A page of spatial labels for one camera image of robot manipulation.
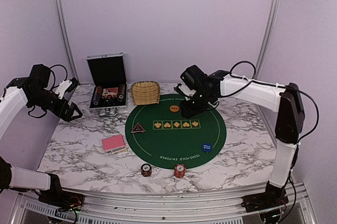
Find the orange big blind button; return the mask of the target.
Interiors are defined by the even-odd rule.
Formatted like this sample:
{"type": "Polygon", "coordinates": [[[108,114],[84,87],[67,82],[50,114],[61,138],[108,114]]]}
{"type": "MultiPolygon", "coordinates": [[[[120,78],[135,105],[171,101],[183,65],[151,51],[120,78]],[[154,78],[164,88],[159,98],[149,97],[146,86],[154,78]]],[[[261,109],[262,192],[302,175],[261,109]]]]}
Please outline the orange big blind button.
{"type": "Polygon", "coordinates": [[[180,110],[180,108],[179,108],[179,106],[177,106],[177,105],[172,105],[172,106],[170,107],[170,111],[173,112],[173,113],[176,113],[176,112],[178,112],[179,110],[180,110]]]}

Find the blue small blind button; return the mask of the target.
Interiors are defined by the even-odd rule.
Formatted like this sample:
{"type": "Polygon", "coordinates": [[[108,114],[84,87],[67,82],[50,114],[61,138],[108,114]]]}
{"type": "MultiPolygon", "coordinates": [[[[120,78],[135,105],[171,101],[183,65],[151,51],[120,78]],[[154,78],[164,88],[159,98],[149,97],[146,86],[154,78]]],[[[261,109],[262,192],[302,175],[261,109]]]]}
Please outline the blue small blind button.
{"type": "Polygon", "coordinates": [[[206,153],[210,153],[213,150],[213,145],[211,143],[203,143],[201,149],[206,153]]]}

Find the red playing card deck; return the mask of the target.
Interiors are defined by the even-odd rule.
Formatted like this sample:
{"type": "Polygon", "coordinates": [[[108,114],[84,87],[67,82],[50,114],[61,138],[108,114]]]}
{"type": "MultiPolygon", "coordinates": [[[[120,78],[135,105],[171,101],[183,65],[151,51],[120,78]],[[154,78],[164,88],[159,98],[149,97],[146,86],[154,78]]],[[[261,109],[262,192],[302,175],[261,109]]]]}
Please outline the red playing card deck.
{"type": "Polygon", "coordinates": [[[104,151],[119,152],[126,149],[123,135],[116,135],[102,139],[104,151]]]}

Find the black red triangular all-in marker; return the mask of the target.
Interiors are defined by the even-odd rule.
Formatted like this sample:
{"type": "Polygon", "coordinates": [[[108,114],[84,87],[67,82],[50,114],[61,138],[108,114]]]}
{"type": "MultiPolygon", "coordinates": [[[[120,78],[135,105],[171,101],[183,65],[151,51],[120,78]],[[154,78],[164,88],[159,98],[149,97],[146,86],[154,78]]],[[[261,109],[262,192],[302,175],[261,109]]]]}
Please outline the black red triangular all-in marker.
{"type": "Polygon", "coordinates": [[[140,123],[137,123],[133,127],[133,129],[131,130],[132,134],[135,134],[135,133],[144,133],[144,132],[146,132],[146,130],[144,129],[144,127],[140,123]]]}

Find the red tan 5 chip stack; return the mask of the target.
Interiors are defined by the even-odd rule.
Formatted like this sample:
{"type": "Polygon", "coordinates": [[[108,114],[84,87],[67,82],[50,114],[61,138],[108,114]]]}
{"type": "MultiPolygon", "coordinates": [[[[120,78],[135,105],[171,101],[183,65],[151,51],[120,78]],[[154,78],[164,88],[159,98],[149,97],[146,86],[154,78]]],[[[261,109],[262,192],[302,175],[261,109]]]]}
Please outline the red tan 5 chip stack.
{"type": "Polygon", "coordinates": [[[183,178],[186,172],[186,167],[184,164],[177,164],[174,168],[174,176],[176,178],[183,178]]]}

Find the black red 100 chip stack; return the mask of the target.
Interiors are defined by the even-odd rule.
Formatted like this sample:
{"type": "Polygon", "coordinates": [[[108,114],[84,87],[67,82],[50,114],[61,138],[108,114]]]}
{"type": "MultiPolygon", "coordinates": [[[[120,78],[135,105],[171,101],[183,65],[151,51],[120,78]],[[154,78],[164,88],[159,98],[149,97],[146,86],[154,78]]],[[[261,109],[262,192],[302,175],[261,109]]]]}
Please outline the black red 100 chip stack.
{"type": "Polygon", "coordinates": [[[143,177],[149,177],[152,174],[152,166],[150,164],[142,164],[141,174],[143,177]]]}

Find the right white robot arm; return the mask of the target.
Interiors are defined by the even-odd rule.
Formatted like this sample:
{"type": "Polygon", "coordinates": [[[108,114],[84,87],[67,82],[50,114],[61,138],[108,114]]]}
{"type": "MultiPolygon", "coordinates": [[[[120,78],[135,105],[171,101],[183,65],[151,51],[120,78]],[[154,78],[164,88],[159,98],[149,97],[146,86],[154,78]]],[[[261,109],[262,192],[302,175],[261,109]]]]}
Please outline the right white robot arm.
{"type": "Polygon", "coordinates": [[[304,124],[305,112],[299,86],[296,83],[262,82],[225,70],[208,75],[196,65],[187,68],[180,79],[182,84],[177,86],[177,90],[184,96],[180,107],[185,118],[214,108],[220,98],[233,97],[259,109],[276,147],[273,170],[266,192],[261,195],[261,203],[266,207],[274,206],[281,199],[281,191],[292,170],[304,124]]]}

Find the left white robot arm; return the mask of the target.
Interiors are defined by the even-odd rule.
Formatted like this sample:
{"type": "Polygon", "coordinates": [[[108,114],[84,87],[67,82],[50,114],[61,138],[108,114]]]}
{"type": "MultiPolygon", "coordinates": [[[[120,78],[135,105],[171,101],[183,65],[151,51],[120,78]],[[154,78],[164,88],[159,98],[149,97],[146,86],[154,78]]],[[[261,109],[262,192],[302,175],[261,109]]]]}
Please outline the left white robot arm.
{"type": "Polygon", "coordinates": [[[62,81],[55,91],[45,88],[47,80],[37,76],[13,79],[1,97],[1,189],[40,190],[54,205],[66,202],[65,191],[59,189],[58,176],[36,171],[32,163],[45,150],[47,141],[34,130],[51,128],[40,116],[31,117],[24,107],[40,107],[64,121],[81,118],[75,103],[65,93],[77,86],[75,78],[62,81]]]}

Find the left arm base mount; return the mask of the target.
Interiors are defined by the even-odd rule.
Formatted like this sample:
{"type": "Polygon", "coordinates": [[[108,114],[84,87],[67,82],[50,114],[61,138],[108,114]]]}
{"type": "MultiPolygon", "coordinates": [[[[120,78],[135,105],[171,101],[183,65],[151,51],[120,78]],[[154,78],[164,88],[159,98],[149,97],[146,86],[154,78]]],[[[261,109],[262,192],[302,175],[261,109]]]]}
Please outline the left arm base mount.
{"type": "Polygon", "coordinates": [[[40,202],[59,207],[61,210],[81,209],[84,195],[64,191],[62,188],[41,190],[38,200],[40,202]]]}

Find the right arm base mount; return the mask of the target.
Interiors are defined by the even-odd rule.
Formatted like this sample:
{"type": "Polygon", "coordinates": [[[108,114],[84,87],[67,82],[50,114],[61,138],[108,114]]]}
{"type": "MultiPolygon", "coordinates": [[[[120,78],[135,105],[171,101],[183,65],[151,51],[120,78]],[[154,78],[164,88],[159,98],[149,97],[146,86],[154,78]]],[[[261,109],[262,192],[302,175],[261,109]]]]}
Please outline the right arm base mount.
{"type": "Polygon", "coordinates": [[[279,194],[273,191],[265,191],[242,197],[241,206],[245,208],[246,212],[254,212],[283,206],[288,202],[289,199],[285,192],[279,194]]]}

